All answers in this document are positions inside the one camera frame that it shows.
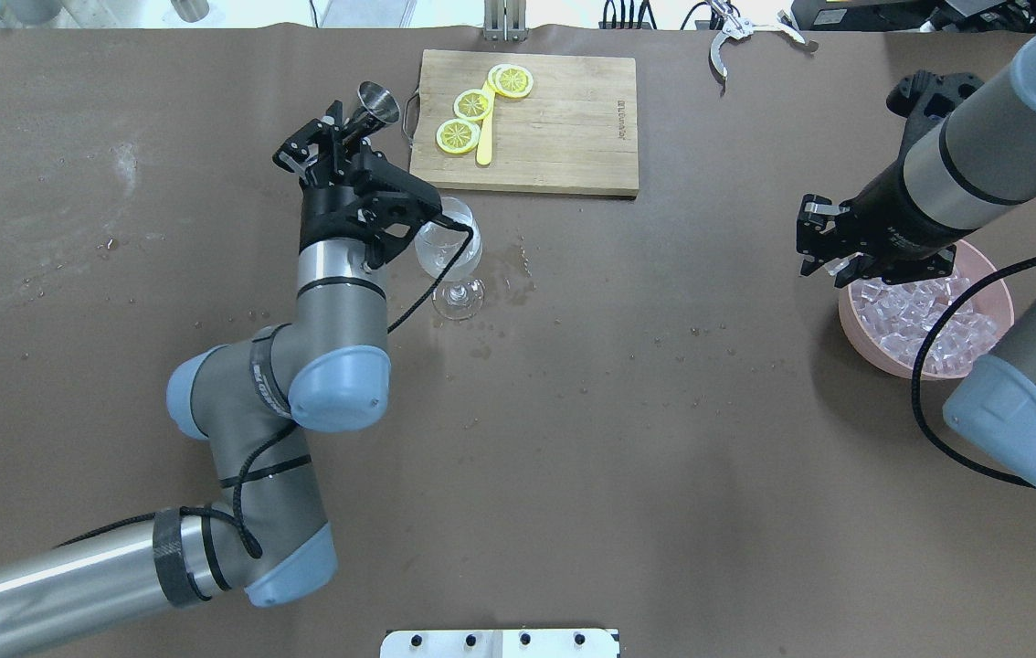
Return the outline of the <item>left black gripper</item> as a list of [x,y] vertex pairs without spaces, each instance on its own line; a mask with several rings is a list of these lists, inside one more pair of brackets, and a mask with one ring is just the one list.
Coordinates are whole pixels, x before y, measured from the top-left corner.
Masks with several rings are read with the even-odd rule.
[[333,239],[366,244],[372,253],[386,250],[379,233],[359,220],[366,205],[335,162],[358,153],[364,140],[358,128],[358,123],[347,120],[343,102],[332,101],[324,117],[307,121],[275,151],[274,164],[301,179],[299,251]]

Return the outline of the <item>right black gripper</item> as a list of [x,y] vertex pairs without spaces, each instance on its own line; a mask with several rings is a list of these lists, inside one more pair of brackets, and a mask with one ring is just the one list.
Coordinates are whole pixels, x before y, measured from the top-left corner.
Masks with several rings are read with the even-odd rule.
[[797,239],[809,276],[843,260],[832,276],[836,286],[881,278],[909,262],[906,274],[927,271],[928,260],[957,241],[957,231],[925,214],[901,187],[870,187],[847,203],[807,193],[799,201]]

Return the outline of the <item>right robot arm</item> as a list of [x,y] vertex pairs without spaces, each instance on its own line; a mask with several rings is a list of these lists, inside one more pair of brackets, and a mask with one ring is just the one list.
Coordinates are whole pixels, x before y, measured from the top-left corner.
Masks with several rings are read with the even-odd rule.
[[[1036,200],[1036,35],[992,78],[916,71],[887,96],[903,118],[899,151],[851,198],[809,193],[795,216],[801,274],[843,260],[836,287],[877,280],[918,283],[951,274],[965,244]],[[974,280],[965,305],[1011,276],[1036,270],[1036,253]],[[941,437],[923,405],[930,330],[911,359],[909,404],[939,452],[994,482],[1036,491],[1036,295],[941,405],[944,428],[980,452]]]

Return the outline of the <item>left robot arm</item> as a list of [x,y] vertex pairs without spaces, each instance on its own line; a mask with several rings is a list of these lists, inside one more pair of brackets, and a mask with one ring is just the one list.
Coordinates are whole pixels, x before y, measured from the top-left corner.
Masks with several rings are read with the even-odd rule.
[[373,150],[400,120],[388,91],[359,88],[281,143],[303,194],[296,316],[189,357],[168,413],[207,444],[221,495],[90,530],[0,568],[0,657],[21,657],[233,590],[255,607],[301,599],[337,570],[306,432],[362,430],[388,407],[384,269],[441,211],[436,191]]

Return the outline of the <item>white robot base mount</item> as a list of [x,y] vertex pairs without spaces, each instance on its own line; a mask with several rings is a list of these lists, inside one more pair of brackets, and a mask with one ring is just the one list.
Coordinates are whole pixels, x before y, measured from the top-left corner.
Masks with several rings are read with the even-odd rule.
[[397,630],[380,657],[621,657],[618,631],[602,628]]

